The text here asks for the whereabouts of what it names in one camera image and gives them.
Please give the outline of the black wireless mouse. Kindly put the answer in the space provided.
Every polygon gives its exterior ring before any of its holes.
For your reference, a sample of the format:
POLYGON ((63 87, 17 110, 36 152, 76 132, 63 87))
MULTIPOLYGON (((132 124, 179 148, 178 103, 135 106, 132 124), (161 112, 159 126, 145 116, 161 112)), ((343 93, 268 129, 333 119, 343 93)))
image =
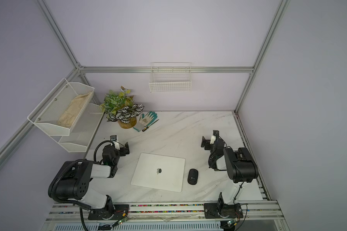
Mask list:
POLYGON ((188 174, 188 184, 190 185, 196 185, 198 182, 198 177, 199 177, 199 172, 192 168, 189 170, 189 174, 188 174))

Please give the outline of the white laptop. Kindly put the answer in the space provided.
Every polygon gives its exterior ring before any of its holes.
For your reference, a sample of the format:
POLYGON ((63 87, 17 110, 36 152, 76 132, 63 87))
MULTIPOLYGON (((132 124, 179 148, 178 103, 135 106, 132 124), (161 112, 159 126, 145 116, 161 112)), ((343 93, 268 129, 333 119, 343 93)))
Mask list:
POLYGON ((184 158, 141 153, 131 185, 180 193, 185 162, 184 158))

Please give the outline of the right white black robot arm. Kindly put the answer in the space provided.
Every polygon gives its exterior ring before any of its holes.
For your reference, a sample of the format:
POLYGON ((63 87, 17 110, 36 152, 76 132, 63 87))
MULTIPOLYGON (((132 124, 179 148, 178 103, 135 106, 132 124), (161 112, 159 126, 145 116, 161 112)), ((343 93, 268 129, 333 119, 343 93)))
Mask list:
POLYGON ((259 176, 258 167, 247 148, 233 150, 225 147, 225 142, 216 136, 207 140, 204 137, 201 147, 209 150, 211 155, 222 154, 218 159, 225 164, 229 181, 220 192, 217 202, 205 203, 204 216, 210 218, 229 218, 236 221, 243 218, 243 209, 239 197, 248 184, 259 176))

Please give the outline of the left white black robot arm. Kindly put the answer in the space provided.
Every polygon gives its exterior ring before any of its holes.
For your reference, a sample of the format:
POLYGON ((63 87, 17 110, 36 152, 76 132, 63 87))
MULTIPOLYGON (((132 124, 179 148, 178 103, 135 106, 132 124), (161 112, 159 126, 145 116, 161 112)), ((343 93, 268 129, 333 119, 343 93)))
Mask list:
POLYGON ((48 188, 48 195, 62 204, 89 211, 88 220, 121 220, 129 205, 114 205, 111 196, 90 187, 93 179, 114 178, 120 157, 130 154, 129 144, 107 140, 95 149, 93 160, 66 161, 48 188))

